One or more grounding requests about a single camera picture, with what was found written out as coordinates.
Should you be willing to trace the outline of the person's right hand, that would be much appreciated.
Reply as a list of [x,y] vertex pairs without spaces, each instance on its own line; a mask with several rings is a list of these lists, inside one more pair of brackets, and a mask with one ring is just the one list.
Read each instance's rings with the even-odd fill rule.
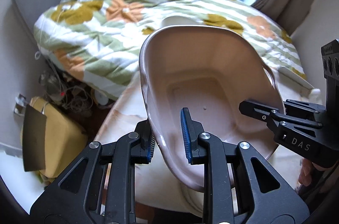
[[300,169],[300,174],[298,177],[298,182],[305,187],[308,187],[311,184],[311,171],[312,170],[325,171],[326,168],[322,168],[317,164],[312,163],[308,159],[302,159],[302,165]]

